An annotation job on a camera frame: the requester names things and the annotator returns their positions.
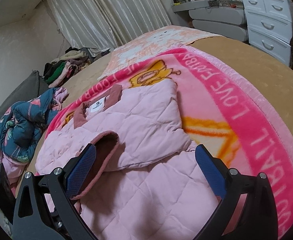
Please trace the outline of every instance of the floral blanket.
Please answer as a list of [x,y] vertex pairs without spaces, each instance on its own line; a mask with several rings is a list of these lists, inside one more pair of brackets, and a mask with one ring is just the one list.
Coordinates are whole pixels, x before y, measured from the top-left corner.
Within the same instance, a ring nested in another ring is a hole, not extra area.
[[54,93],[49,89],[28,102],[13,104],[0,119],[0,151],[13,160],[29,163],[45,129],[61,109],[56,105]]

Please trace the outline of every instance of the white dresser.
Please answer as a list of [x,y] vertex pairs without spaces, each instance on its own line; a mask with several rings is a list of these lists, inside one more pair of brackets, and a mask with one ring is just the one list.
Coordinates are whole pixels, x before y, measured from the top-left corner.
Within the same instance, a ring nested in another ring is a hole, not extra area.
[[291,0],[243,0],[249,43],[290,65],[293,36]]

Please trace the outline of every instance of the drawer handle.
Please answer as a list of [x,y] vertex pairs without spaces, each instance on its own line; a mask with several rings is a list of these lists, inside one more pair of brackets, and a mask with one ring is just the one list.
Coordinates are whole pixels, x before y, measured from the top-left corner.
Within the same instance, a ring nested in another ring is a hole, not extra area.
[[276,6],[276,5],[274,5],[274,4],[271,4],[271,5],[272,5],[272,7],[273,7],[274,9],[276,9],[277,11],[282,11],[282,10],[283,10],[283,8],[280,7],[280,6]]
[[263,21],[261,21],[261,23],[262,23],[263,27],[265,27],[268,30],[273,30],[273,28],[274,28],[273,24],[265,23]]
[[252,0],[248,0],[249,3],[251,3],[252,5],[256,5],[258,3],[258,1],[252,1]]
[[267,44],[265,43],[264,40],[262,40],[262,44],[264,45],[264,47],[268,50],[273,50],[274,46],[273,45],[270,45],[270,44]]

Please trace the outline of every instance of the green clothing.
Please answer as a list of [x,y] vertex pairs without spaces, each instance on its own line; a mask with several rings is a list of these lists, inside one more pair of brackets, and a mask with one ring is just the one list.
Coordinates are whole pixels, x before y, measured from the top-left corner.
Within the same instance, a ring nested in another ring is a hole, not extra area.
[[61,75],[64,67],[65,67],[66,62],[62,62],[61,65],[54,71],[54,73],[52,74],[52,76],[50,76],[47,80],[45,80],[45,82],[47,84],[51,84],[53,83],[54,80],[56,80],[59,75]]

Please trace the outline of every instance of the clothing label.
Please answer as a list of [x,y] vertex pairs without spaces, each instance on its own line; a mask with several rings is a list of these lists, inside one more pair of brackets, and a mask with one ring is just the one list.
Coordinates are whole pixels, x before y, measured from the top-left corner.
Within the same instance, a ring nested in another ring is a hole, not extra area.
[[97,112],[104,107],[105,98],[101,98],[99,101],[96,101],[93,105],[90,106],[90,113]]

